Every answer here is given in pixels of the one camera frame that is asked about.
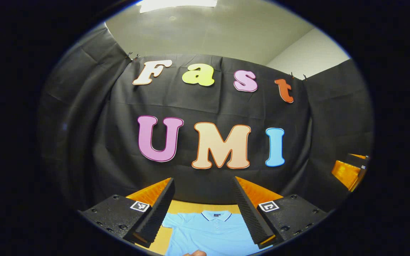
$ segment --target pink letter u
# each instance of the pink letter u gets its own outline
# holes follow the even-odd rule
[[[163,151],[153,149],[151,138],[153,136],[153,126],[158,123],[158,119],[153,116],[140,116],[137,119],[140,124],[138,131],[138,148],[142,155],[156,162],[167,162],[173,159],[176,153],[178,141],[178,130],[183,126],[184,121],[179,118],[165,118],[163,123],[167,126],[165,138],[165,148]]]

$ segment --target hand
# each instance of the hand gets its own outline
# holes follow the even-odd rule
[[[204,251],[197,250],[197,251],[193,252],[192,254],[187,253],[183,256],[206,256],[206,253]]]

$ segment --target black cloth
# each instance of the black cloth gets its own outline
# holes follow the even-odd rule
[[[331,170],[346,155],[369,154],[371,108],[364,83],[348,60],[307,81],[226,57],[160,55],[130,62],[105,24],[86,34],[60,60],[47,80],[39,108],[39,137],[44,166],[67,201],[87,209],[108,196],[130,194],[165,178],[175,179],[174,199],[205,204],[235,204],[231,178],[239,176],[281,195],[297,193],[324,210],[336,207],[348,191]],[[135,86],[143,63],[172,60],[148,85]],[[211,86],[187,84],[188,65],[214,69]],[[252,71],[258,89],[237,91],[234,72]],[[276,79],[291,85],[294,102],[284,102]],[[162,120],[184,120],[177,153],[154,162],[138,149],[137,118],[152,115],[153,147],[165,146]],[[212,122],[225,139],[232,127],[251,127],[246,169],[191,165],[199,136],[195,123]],[[267,167],[267,128],[282,128],[285,164]]]

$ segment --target light blue polo shirt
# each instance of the light blue polo shirt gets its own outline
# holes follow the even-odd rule
[[[229,211],[167,213],[162,226],[173,228],[166,256],[182,256],[196,250],[207,256],[246,256],[271,247],[259,249],[241,214]]]

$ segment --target wooden table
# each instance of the wooden table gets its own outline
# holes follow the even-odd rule
[[[230,204],[230,205],[194,204],[194,203],[188,203],[188,202],[182,202],[182,201],[176,201],[176,200],[172,200],[172,203],[170,204],[169,210],[167,212],[171,214],[201,213],[204,210],[209,210],[209,211],[227,210],[233,214],[241,214],[238,208],[238,205],[236,204]],[[164,228],[163,226],[161,226],[161,228],[159,228],[158,235],[156,235],[156,239],[151,244],[150,248],[143,247],[139,244],[136,244],[136,245],[143,247],[147,250],[156,252],[158,254],[165,255],[167,248],[169,247],[169,242],[170,242],[170,237],[172,235],[172,231],[173,230],[171,228]]]

